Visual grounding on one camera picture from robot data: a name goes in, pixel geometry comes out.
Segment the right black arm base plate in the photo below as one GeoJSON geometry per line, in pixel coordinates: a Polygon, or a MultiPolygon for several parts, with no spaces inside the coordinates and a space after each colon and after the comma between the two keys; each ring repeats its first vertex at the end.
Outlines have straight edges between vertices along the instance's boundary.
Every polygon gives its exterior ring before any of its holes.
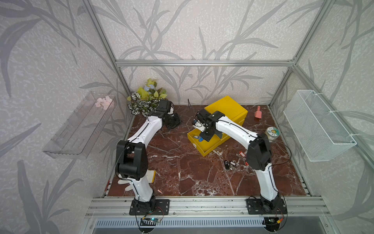
{"type": "Polygon", "coordinates": [[[283,199],[276,197],[273,201],[248,198],[245,200],[249,215],[287,215],[287,206],[283,199]]]}

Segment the yellow bottom drawer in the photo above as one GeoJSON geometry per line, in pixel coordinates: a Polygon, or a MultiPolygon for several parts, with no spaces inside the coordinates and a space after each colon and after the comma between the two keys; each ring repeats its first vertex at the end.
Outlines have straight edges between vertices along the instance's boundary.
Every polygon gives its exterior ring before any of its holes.
{"type": "Polygon", "coordinates": [[[223,134],[222,138],[219,138],[218,136],[214,135],[210,141],[203,140],[202,142],[199,142],[199,139],[193,138],[193,135],[199,136],[201,131],[194,129],[187,133],[189,141],[192,143],[193,147],[198,150],[198,152],[205,157],[210,152],[212,152],[214,149],[216,149],[218,146],[223,144],[225,141],[230,139],[230,137],[227,134],[223,134]]]}

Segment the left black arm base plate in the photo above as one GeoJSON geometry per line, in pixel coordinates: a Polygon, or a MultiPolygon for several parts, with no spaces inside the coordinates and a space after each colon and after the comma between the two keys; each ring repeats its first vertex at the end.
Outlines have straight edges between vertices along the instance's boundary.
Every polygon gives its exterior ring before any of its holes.
{"type": "Polygon", "coordinates": [[[130,206],[129,215],[168,215],[169,199],[151,199],[149,202],[140,202],[134,199],[130,206]]]}

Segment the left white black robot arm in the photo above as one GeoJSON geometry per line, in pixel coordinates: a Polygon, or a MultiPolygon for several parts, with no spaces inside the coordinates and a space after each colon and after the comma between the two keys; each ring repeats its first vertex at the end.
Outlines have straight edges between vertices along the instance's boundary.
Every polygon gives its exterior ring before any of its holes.
{"type": "Polygon", "coordinates": [[[174,108],[169,111],[158,109],[146,118],[140,129],[127,140],[121,140],[116,146],[115,173],[120,181],[129,183],[135,200],[150,203],[154,196],[146,173],[148,170],[147,146],[155,134],[163,127],[173,129],[181,123],[174,108]]]}

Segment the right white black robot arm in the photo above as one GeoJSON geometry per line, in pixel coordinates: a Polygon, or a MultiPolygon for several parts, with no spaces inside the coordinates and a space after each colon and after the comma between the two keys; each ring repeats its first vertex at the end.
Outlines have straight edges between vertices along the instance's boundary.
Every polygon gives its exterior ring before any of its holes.
{"type": "Polygon", "coordinates": [[[226,134],[247,149],[245,161],[256,173],[263,207],[276,209],[281,197],[272,173],[271,145],[267,135],[247,130],[219,111],[211,114],[202,109],[195,116],[192,124],[201,131],[200,137],[205,141],[209,142],[214,135],[221,138],[226,134]]]}

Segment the yellow drawer cabinet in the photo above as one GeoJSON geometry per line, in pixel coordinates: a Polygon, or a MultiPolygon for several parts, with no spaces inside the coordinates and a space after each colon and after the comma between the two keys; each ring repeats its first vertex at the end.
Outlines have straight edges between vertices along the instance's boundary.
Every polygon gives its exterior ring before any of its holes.
{"type": "Polygon", "coordinates": [[[243,125],[248,114],[248,111],[245,108],[243,108],[229,96],[226,96],[213,104],[206,106],[204,109],[211,114],[213,114],[215,111],[219,111],[240,126],[243,125]]]}

